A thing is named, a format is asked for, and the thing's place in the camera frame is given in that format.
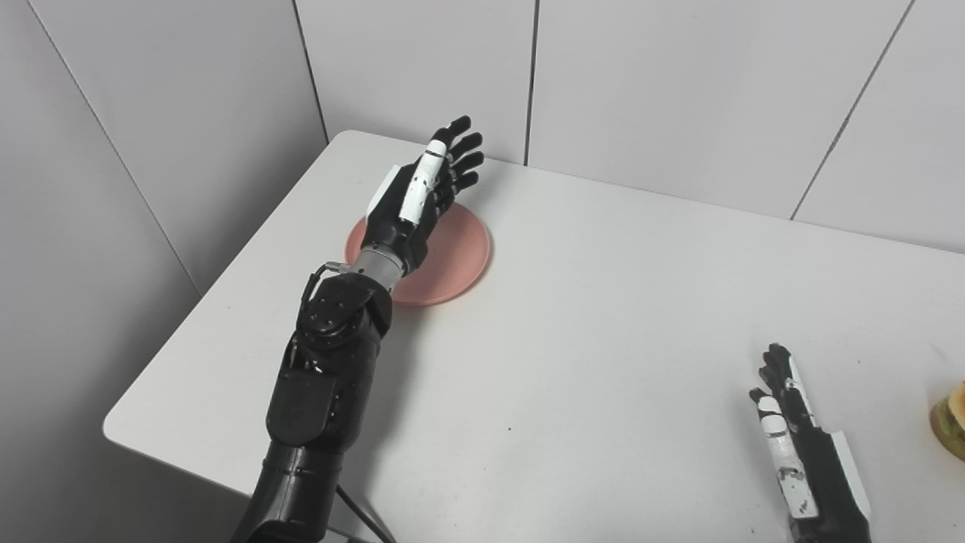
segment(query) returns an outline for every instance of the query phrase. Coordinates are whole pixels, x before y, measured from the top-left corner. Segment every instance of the prosthetic hand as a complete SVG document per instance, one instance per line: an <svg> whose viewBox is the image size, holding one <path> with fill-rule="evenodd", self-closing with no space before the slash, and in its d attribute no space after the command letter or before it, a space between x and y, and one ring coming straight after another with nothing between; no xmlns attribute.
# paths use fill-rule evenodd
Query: prosthetic hand
<svg viewBox="0 0 965 543"><path fill-rule="evenodd" d="M869 503L843 432L817 425L790 352L771 344L751 390L795 543L870 543Z"/></svg>
<svg viewBox="0 0 965 543"><path fill-rule="evenodd" d="M478 132L461 117L413 163L395 166L369 205L362 252L327 263L305 286L266 424L271 445L232 543L308 543L325 535L345 452L362 428L375 358L392 324L390 293L422 265L455 195L476 183ZM337 275L321 280L325 271Z"/></svg>

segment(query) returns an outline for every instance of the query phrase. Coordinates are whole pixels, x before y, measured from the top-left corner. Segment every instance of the round plate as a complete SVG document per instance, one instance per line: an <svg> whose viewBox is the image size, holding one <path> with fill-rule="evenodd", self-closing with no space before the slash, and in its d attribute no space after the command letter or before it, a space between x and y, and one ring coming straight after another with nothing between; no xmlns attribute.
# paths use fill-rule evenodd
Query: round plate
<svg viewBox="0 0 965 543"><path fill-rule="evenodd" d="M348 234L346 262L355 262L361 252L365 227L362 218ZM483 274L489 248L489 234L483 222L454 204L439 218L429 236L425 262L399 282L392 299L405 305L433 305L459 296Z"/></svg>

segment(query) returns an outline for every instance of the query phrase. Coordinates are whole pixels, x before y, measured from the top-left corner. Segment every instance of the robotic forearm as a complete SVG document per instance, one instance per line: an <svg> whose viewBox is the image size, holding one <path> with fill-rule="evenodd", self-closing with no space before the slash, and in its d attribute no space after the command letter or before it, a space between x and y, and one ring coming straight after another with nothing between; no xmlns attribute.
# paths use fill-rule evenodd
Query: robotic forearm
<svg viewBox="0 0 965 543"><path fill-rule="evenodd" d="M345 452L362 428L375 359L392 324L390 294L426 259L438 217L478 175L483 138L468 117L438 130L412 164L395 166L369 206L359 257L328 263L302 294L268 406L271 445L232 543L319 541ZM325 271L336 275L321 279Z"/></svg>

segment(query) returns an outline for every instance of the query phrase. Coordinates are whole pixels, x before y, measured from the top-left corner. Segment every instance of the cable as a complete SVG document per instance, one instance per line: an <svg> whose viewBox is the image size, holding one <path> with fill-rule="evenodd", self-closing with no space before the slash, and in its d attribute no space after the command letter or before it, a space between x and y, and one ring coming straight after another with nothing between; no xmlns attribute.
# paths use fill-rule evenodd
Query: cable
<svg viewBox="0 0 965 543"><path fill-rule="evenodd" d="M366 512L363 511L362 508L359 507L358 504L355 503L355 501L352 498L349 497L348 492L346 492L345 489L342 488L342 485L335 487L335 493L338 494L339 498L341 498L342 501L345 502L345 505L348 505L348 508L351 509L353 513L355 513L355 516L357 516L359 520L362 521L362 524L369 527L372 533L375 534L375 537L378 537L379 541L381 541L382 543L396 543L395 538L393 538L391 535L386 533L385 530L380 528L379 525L376 524L375 521L372 520L372 518L368 514L366 514Z"/></svg>

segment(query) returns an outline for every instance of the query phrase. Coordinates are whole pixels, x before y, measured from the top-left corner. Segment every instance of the white table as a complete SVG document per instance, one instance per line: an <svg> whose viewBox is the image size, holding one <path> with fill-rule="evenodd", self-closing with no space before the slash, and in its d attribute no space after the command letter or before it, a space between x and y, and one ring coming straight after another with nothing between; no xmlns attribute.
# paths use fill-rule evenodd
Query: white table
<svg viewBox="0 0 965 543"><path fill-rule="evenodd" d="M340 134L108 438L250 493L305 280L421 148ZM460 201L490 229L489 268L397 308L346 456L344 486L400 542L785 541L747 397L772 341L847 431L875 542L965 538L965 464L927 418L965 378L965 256L496 161L482 179ZM341 505L332 526L371 539Z"/></svg>

